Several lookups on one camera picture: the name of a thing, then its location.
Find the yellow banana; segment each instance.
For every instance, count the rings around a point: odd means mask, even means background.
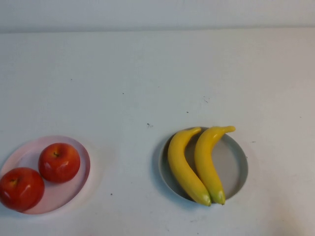
[[[200,127],[182,130],[174,135],[168,147],[168,162],[173,175],[187,194],[197,203],[210,206],[210,195],[185,158],[185,147]]]
[[[211,127],[200,135],[195,147],[195,164],[198,175],[210,193],[211,199],[222,205],[225,203],[225,193],[213,165],[211,153],[222,136],[234,130],[234,126]]]

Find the banana stem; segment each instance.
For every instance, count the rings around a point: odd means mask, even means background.
[[[229,132],[233,132],[235,131],[235,127],[234,126],[225,126],[225,127],[222,127],[222,129],[224,130],[225,133],[229,133]]]
[[[199,133],[201,131],[200,127],[195,127],[189,130],[193,135]]]

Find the round plate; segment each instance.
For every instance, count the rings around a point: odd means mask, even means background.
[[[194,149],[196,142],[202,132],[207,128],[203,127],[199,134],[192,137],[185,150],[185,157],[195,173]],[[173,176],[167,160],[167,150],[173,136],[166,142],[159,157],[159,172],[166,185],[179,196],[192,201],[188,194],[182,189]],[[247,158],[241,147],[230,136],[223,135],[221,140],[215,145],[212,152],[212,159],[218,175],[223,184],[226,199],[234,196],[243,187],[247,175]]]
[[[38,171],[40,153],[50,144],[67,143],[74,146],[80,154],[80,169],[76,176],[62,184],[45,182],[45,192],[40,202],[25,214],[43,214],[56,210],[70,202],[82,189],[90,173],[90,157],[86,149],[78,141],[65,136],[46,136],[26,143],[17,149],[5,162],[0,171],[2,177],[8,171],[17,167],[30,167]]]

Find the apple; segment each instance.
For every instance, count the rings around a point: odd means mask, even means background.
[[[54,183],[71,180],[80,168],[80,155],[70,144],[55,143],[40,154],[38,169],[43,178]]]
[[[0,202],[7,208],[23,212],[39,203],[44,188],[44,181],[37,171],[15,168],[0,179]]]

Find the pink plate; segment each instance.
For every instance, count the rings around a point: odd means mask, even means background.
[[[50,144],[67,143],[74,146],[80,154],[80,169],[70,181],[61,184],[45,182],[45,193],[41,201],[25,214],[43,214],[56,210],[70,202],[82,189],[90,173],[90,157],[87,150],[78,141],[65,136],[46,136],[26,143],[17,149],[5,162],[0,177],[17,167],[30,167],[38,171],[40,153]]]

